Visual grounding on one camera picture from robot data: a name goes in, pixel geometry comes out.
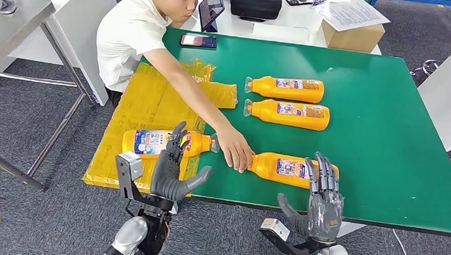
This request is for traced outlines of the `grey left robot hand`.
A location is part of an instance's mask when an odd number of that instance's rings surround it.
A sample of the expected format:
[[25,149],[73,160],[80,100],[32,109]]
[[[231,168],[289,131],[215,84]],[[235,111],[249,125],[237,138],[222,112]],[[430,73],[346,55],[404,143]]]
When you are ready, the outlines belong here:
[[182,142],[187,135],[185,126],[185,121],[177,124],[169,137],[166,148],[161,150],[156,160],[149,188],[152,195],[158,195],[170,201],[181,200],[204,184],[211,174],[212,167],[205,166],[195,176],[184,181],[179,179],[184,149],[189,143],[188,141]]

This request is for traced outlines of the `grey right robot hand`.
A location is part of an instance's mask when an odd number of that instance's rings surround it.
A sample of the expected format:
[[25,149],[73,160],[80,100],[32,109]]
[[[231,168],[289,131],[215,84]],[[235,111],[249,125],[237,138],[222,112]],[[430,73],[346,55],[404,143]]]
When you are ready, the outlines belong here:
[[339,191],[339,179],[329,159],[315,153],[318,166],[305,158],[309,174],[309,202],[306,215],[298,214],[285,194],[279,193],[279,207],[295,230],[320,243],[334,243],[342,223],[344,198]]

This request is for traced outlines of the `person's right hand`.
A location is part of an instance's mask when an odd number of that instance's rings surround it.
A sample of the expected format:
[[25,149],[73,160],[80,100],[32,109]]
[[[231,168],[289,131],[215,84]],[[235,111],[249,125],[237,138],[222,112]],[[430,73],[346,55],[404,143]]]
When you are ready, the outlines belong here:
[[216,135],[227,165],[242,174],[251,165],[254,155],[246,139],[230,124],[216,128]]

